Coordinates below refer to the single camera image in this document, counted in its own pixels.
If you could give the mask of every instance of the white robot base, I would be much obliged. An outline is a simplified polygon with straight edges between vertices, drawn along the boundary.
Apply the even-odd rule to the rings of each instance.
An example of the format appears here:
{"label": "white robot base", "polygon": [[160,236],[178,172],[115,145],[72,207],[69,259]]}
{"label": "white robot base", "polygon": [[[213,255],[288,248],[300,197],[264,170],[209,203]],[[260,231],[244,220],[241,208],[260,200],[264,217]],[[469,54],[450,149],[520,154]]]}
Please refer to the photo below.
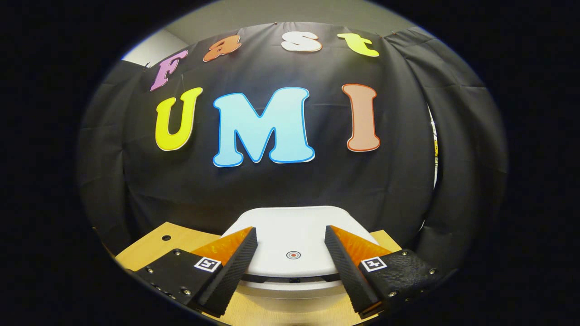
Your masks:
{"label": "white robot base", "polygon": [[222,235],[256,227],[258,248],[237,292],[272,311],[324,310],[345,295],[324,244],[334,225],[377,241],[344,209],[333,206],[256,208],[243,213]]}

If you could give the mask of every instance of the letter u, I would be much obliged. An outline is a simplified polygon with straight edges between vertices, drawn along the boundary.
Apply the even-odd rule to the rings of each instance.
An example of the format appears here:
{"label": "letter u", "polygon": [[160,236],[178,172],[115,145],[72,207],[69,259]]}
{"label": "letter u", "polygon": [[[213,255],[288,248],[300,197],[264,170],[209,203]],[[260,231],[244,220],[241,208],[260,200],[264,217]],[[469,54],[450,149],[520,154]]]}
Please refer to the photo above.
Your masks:
{"label": "letter u", "polygon": [[157,106],[157,122],[155,123],[155,141],[157,146],[164,151],[174,151],[180,149],[191,136],[193,130],[193,114],[195,112],[195,101],[201,94],[201,87],[193,88],[184,92],[181,96],[183,101],[182,123],[179,131],[174,134],[169,133],[169,115],[171,107],[175,104],[175,97],[166,99]]}

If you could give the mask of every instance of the letter i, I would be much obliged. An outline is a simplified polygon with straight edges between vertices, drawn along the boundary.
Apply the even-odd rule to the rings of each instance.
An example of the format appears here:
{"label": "letter i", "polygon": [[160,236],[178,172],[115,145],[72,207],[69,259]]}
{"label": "letter i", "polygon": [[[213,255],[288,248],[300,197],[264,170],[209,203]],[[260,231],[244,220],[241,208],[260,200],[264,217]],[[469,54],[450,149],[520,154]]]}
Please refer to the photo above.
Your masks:
{"label": "letter i", "polygon": [[353,113],[353,135],[346,143],[351,151],[372,151],[379,147],[380,139],[375,134],[375,115],[372,101],[376,92],[369,86],[346,84],[342,91],[350,98]]}

